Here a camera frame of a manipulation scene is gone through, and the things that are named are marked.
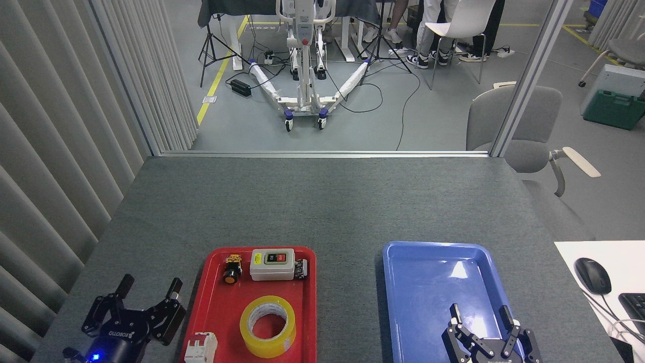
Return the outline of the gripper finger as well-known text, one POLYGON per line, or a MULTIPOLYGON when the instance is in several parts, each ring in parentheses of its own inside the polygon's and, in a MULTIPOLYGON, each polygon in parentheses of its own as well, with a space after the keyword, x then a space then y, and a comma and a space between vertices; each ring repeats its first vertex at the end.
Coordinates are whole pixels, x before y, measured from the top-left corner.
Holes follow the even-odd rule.
POLYGON ((516 343, 519 341, 523 350, 524 362, 542 362, 534 331, 523 328, 520 322, 512 317, 507 305, 502 305, 498 310, 498 314, 507 332, 506 338, 503 340, 504 344, 499 352, 504 351, 506 356, 509 356, 508 351, 510 349, 514 350, 516 343))
POLYGON ((186 309, 179 301, 182 285, 181 279, 173 278, 164 299, 144 311, 148 341, 155 339, 163 345, 170 345, 186 316, 186 309))
POLYGON ((90 307, 82 324, 82 331, 85 335, 91 337, 98 336, 99 329, 103 326, 108 312, 111 317, 120 319, 120 311, 124 310, 123 299, 126 298, 134 282, 135 279, 131 274, 125 274, 115 292, 106 296, 99 295, 94 299, 94 303, 90 307))
POLYGON ((468 362, 475 353, 482 353, 487 359, 494 358, 493 349, 464 326, 458 304, 452 304, 449 311, 451 319, 442 333, 442 341, 449 361, 468 362))

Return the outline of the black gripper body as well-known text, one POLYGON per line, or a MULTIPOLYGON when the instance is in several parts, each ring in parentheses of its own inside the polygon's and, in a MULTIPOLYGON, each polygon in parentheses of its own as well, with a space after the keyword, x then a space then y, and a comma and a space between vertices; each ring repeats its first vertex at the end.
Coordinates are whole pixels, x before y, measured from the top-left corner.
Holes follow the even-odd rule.
POLYGON ((150 342, 148 312, 117 308, 104 322, 108 308, 90 309, 82 331, 94 338, 84 362, 140 362, 150 342))
POLYGON ((481 350, 475 350, 469 353, 469 355, 471 362, 524 362, 522 354, 519 354, 515 350, 510 349, 507 353, 509 353, 509 356, 506 356, 504 351, 501 351, 494 353, 493 357, 489 357, 487 353, 481 350))

